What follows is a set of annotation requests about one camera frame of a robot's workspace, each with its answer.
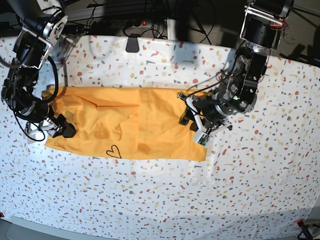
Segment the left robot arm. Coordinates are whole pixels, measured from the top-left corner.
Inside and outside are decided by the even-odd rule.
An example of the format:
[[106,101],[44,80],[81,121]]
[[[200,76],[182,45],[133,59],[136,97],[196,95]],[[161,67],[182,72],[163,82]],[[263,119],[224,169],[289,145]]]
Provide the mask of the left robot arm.
[[112,146],[197,143],[207,147],[214,135],[232,129],[228,118],[253,109],[268,57],[276,49],[291,0],[250,0],[240,36],[242,45],[222,79],[194,92],[166,88],[55,90],[47,99],[27,93],[21,115],[32,123],[48,121],[48,142],[87,150]]

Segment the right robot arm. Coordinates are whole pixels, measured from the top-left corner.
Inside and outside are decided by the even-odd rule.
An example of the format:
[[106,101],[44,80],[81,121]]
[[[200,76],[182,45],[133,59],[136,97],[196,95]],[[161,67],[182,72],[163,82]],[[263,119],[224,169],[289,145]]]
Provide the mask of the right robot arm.
[[[8,5],[20,17],[22,28],[13,48],[16,56],[10,63],[3,58],[0,60],[9,68],[2,85],[1,101],[7,104],[16,121],[26,121],[21,129],[26,136],[34,125],[44,136],[72,138],[76,134],[75,127],[62,114],[56,116],[50,104],[59,90],[58,70],[50,53],[68,22],[65,2],[56,0],[52,6],[41,8],[36,0],[9,0]],[[45,62],[52,66],[54,90],[50,97],[40,99],[34,96],[33,90]]]

